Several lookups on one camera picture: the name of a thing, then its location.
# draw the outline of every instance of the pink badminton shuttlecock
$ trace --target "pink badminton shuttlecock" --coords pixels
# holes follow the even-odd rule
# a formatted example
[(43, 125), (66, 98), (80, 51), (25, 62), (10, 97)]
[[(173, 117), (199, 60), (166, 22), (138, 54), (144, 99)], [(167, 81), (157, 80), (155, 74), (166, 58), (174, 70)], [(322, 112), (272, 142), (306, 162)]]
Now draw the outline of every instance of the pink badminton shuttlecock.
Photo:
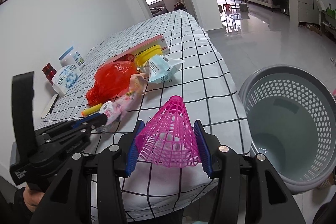
[(195, 134), (180, 96), (172, 96), (135, 138), (139, 156), (166, 167), (201, 162)]

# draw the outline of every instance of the glossy tile floor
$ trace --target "glossy tile floor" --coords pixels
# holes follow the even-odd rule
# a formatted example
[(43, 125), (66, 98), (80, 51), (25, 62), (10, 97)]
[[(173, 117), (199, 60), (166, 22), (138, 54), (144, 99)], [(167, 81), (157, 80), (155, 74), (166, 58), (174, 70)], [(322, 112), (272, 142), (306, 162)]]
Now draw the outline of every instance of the glossy tile floor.
[[(209, 37), (226, 62), (239, 90), (254, 71), (275, 64), (300, 67), (315, 75), (325, 86), (336, 89), (336, 67), (330, 58), (336, 58), (336, 44), (305, 27), (289, 29), (289, 17), (267, 7), (249, 4), (249, 12), (233, 10), (223, 14), (225, 28), (209, 31)], [(311, 190), (294, 198), (305, 218), (311, 224), (320, 206), (333, 197), (336, 186)], [(210, 192), (185, 208), (184, 215), (193, 220), (208, 221), (214, 193)], [(244, 223), (241, 211), (238, 223)]]

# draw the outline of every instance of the face mask package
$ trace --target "face mask package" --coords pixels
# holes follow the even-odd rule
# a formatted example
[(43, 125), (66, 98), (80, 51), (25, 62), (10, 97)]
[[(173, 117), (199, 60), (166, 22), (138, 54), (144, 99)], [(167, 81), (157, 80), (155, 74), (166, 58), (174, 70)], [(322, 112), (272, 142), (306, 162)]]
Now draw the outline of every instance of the face mask package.
[(154, 55), (140, 69), (149, 75), (149, 84), (159, 84), (170, 80), (184, 62), (168, 56)]

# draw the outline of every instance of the pink box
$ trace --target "pink box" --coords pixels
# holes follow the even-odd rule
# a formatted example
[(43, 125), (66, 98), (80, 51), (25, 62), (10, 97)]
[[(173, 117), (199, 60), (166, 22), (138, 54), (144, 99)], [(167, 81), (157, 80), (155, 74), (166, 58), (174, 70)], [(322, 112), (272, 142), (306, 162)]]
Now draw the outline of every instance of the pink box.
[(110, 57), (105, 63), (115, 62), (115, 61), (132, 61), (145, 50), (160, 45), (163, 55), (169, 54), (169, 48), (167, 46), (166, 40), (162, 34), (152, 37), (132, 48), (129, 48), (125, 52), (122, 52), (116, 56)]

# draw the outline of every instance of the bed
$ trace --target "bed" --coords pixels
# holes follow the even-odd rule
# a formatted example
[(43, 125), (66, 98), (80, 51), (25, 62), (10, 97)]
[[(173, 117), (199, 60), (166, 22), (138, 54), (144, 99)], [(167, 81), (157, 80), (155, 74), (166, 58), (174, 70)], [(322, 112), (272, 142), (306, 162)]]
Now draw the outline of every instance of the bed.
[[(207, 133), (237, 153), (250, 150), (251, 135), (244, 107), (226, 64), (209, 40), (207, 33), (187, 12), (177, 10), (140, 22), (111, 36), (93, 47), (86, 57), (82, 76), (68, 93), (60, 98), (40, 128), (64, 119), (81, 118), (87, 106), (86, 92), (94, 84), (99, 65), (109, 57), (163, 34), (170, 48), (170, 57), (183, 59), (182, 68), (171, 81), (148, 84), (144, 96), (112, 132), (91, 134), (87, 154), (101, 152), (116, 144), (120, 136), (132, 132), (138, 119), (145, 123), (172, 95), (184, 99), (191, 123), (201, 120)], [(205, 195), (217, 184), (195, 167), (166, 168), (138, 159), (128, 179), (120, 179), (122, 198), (128, 221), (145, 220), (179, 210)], [(92, 176), (91, 214), (97, 219), (96, 176)]]

